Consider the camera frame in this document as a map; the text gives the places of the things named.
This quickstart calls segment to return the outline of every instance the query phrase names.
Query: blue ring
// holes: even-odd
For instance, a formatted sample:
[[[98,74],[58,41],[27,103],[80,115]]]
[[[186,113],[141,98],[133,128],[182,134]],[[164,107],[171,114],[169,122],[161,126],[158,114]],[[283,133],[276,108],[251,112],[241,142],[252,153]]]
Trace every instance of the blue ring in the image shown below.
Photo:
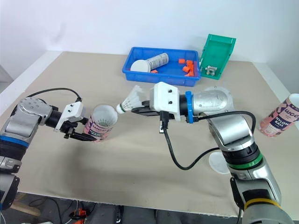
[[[22,141],[22,140],[19,140],[19,139],[15,139],[15,138],[12,138],[12,137],[8,137],[8,136],[0,135],[0,140],[10,141],[10,142],[13,142],[13,143],[16,143],[16,144],[25,146],[25,147],[27,147],[27,148],[29,147],[29,143],[27,143],[27,142],[25,142],[25,141]]]
[[[193,109],[192,109],[192,92],[186,91],[185,97],[187,99],[188,120],[189,124],[193,124]]]

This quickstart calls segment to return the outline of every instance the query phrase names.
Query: badminton shuttlecock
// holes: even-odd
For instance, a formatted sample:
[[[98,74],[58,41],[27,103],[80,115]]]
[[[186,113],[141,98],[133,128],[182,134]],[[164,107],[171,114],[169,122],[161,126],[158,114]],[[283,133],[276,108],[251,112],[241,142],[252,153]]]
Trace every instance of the badminton shuttlecock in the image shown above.
[[[142,101],[145,99],[145,94],[142,88],[138,85],[134,86],[127,98],[117,105],[116,111],[124,113],[137,107],[142,107]]]

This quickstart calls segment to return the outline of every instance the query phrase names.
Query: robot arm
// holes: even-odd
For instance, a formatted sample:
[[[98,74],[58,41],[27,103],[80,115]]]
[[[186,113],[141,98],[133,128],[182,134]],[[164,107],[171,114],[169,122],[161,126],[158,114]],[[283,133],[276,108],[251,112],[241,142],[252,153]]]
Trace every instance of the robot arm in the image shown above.
[[[27,97],[17,105],[11,117],[0,130],[0,209],[10,207],[20,179],[14,174],[21,167],[21,160],[29,147],[38,126],[46,125],[65,133],[65,138],[93,141],[88,134],[76,133],[78,122],[85,124],[81,102],[69,104],[61,113],[40,99]]]
[[[192,124],[202,119],[198,118],[199,115],[209,118],[227,113],[207,121],[232,175],[230,183],[234,200],[244,210],[242,223],[293,223],[280,208],[279,187],[246,119],[240,114],[232,114],[235,109],[229,91],[215,86],[198,93],[188,91],[180,95],[176,87],[158,83],[152,89],[150,102],[143,105],[132,112],[146,116],[160,115],[160,133],[167,129],[168,119],[180,120],[181,115]]]

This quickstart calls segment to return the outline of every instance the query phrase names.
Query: plastic lid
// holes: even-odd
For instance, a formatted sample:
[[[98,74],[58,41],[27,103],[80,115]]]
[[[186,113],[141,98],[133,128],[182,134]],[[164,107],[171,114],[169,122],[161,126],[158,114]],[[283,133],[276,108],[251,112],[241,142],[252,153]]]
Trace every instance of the plastic lid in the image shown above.
[[[132,64],[131,71],[150,72],[150,64],[145,60],[137,60]]]
[[[116,111],[117,111],[118,113],[124,113],[124,111],[121,109],[121,105],[120,105],[120,104],[118,104],[118,105],[116,106]]]
[[[219,174],[229,174],[229,169],[225,158],[221,152],[213,152],[210,154],[209,163],[211,168]]]

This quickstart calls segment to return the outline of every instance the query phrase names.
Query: white wall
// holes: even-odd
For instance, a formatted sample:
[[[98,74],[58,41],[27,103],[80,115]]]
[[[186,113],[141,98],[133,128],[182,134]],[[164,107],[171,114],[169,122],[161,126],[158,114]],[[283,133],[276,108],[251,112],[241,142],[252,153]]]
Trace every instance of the white wall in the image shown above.
[[[232,60],[267,62],[299,92],[297,0],[2,0],[1,63],[16,78],[45,50],[127,54],[237,38]],[[282,71],[288,70],[286,77]]]

